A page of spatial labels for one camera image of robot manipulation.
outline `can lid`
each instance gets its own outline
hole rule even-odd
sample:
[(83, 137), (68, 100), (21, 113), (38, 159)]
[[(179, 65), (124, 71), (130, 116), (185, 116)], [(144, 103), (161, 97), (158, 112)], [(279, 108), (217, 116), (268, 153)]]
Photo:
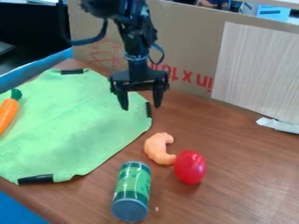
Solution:
[(139, 164), (139, 165), (144, 165), (145, 167), (149, 168), (149, 170), (150, 170), (150, 167), (149, 167), (148, 165), (146, 165), (145, 163), (143, 163), (143, 162), (139, 162), (139, 161), (128, 161), (128, 162), (126, 162), (126, 163), (124, 163), (124, 164), (122, 164), (122, 165), (127, 165), (127, 164)]
[(136, 199), (119, 199), (112, 204), (112, 213), (125, 222), (142, 221), (148, 214), (148, 208)]

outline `orange croissant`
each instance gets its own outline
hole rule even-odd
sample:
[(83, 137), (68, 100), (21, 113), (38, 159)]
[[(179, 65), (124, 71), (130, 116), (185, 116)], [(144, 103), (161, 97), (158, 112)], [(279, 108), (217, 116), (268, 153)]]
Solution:
[(159, 165), (173, 165), (177, 156), (166, 152), (166, 144), (173, 144), (174, 139), (167, 133), (156, 133), (145, 141), (144, 152)]

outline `wooden table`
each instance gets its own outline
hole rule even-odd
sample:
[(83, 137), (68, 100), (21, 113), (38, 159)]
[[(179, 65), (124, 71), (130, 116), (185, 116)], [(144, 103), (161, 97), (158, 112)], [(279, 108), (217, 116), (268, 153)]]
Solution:
[[(95, 69), (73, 59), (57, 67)], [(298, 136), (258, 126), (260, 117), (171, 90), (153, 111), (152, 128), (89, 175), (44, 185), (0, 179), (0, 189), (52, 223), (120, 223), (110, 208), (117, 173), (123, 162), (137, 160), (153, 173), (143, 223), (299, 223)], [(205, 156), (202, 184), (180, 183), (171, 166), (155, 164), (143, 153), (145, 139), (162, 131), (176, 139), (171, 153), (194, 149)]]

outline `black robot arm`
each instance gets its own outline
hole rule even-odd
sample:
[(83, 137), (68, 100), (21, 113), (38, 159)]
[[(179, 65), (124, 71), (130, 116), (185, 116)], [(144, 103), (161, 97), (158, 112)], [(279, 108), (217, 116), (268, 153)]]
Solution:
[(148, 66), (150, 48), (157, 46), (157, 31), (150, 19), (150, 10), (145, 0), (82, 0), (81, 7), (95, 17), (103, 18), (101, 32), (95, 38), (74, 41), (74, 45), (102, 39), (108, 27), (108, 18), (118, 27), (125, 48), (124, 57), (129, 70), (110, 76), (111, 92), (117, 95), (125, 110), (129, 109), (129, 91), (152, 90), (155, 107), (160, 107), (163, 92), (169, 88), (168, 73), (154, 71)]

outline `green mat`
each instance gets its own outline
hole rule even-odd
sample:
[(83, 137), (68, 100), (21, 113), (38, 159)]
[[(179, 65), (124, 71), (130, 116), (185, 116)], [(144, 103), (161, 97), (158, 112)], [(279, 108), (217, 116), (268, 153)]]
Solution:
[[(129, 94), (124, 111), (108, 80), (88, 69), (69, 75), (48, 70), (18, 89), (19, 113), (0, 136), (0, 176), (15, 184), (44, 174), (54, 182), (86, 175), (151, 125), (138, 93)], [(0, 102), (7, 97), (1, 94)]]

